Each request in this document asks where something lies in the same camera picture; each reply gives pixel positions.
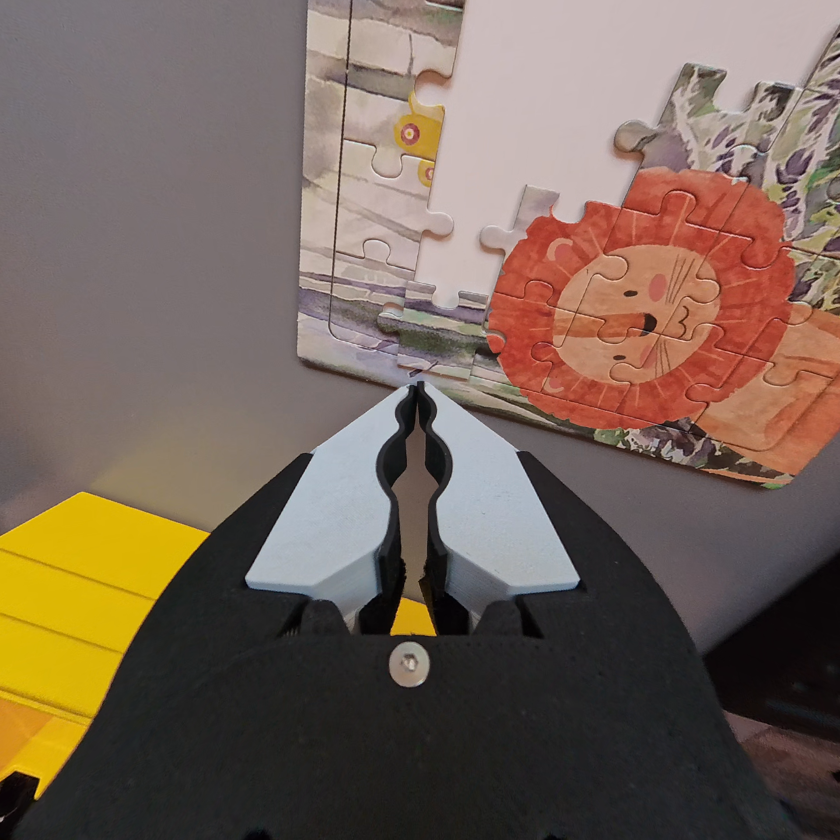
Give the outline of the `grey desk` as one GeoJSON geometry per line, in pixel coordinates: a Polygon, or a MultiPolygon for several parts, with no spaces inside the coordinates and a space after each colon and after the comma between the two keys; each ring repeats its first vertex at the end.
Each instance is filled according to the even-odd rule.
{"type": "MultiPolygon", "coordinates": [[[[385,388],[297,356],[306,2],[2,2],[2,530],[80,490],[203,530],[385,388]]],[[[418,277],[488,293],[522,188],[620,204],[688,61],[803,82],[838,2],[468,2],[418,277]]]]}

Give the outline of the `black mesh chair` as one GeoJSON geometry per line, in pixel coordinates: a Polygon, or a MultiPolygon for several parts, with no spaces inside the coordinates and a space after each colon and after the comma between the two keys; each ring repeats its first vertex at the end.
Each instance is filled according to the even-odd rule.
{"type": "Polygon", "coordinates": [[[704,657],[724,710],[839,741],[839,561],[704,657]]]}

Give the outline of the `yellow plastic bin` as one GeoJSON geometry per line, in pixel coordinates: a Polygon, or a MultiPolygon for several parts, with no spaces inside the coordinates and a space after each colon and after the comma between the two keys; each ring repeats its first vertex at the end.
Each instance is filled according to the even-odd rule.
{"type": "Polygon", "coordinates": [[[81,492],[1,538],[2,793],[38,799],[206,532],[81,492]]]}

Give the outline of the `partly assembled jigsaw puzzle board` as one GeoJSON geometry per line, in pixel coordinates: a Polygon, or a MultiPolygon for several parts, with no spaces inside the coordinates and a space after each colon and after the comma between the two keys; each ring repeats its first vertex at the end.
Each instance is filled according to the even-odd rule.
{"type": "Polygon", "coordinates": [[[803,87],[687,64],[621,206],[554,214],[524,187],[489,296],[434,304],[415,279],[462,2],[309,2],[297,351],[388,385],[430,375],[522,422],[767,488],[838,430],[838,33],[803,87]]]}

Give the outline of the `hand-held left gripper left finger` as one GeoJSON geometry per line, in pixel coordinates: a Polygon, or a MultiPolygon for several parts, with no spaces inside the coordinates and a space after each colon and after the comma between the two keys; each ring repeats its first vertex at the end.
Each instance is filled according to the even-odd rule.
{"type": "Polygon", "coordinates": [[[404,386],[316,447],[247,572],[256,590],[334,603],[363,634],[388,634],[403,593],[398,504],[417,389],[404,386]]]}

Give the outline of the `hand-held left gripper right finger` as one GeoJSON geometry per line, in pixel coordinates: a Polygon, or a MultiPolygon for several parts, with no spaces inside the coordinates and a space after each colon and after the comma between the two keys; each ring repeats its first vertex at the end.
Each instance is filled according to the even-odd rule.
{"type": "Polygon", "coordinates": [[[518,451],[427,383],[417,387],[429,502],[421,586],[439,634],[467,634],[486,607],[572,590],[580,576],[518,451]]]}

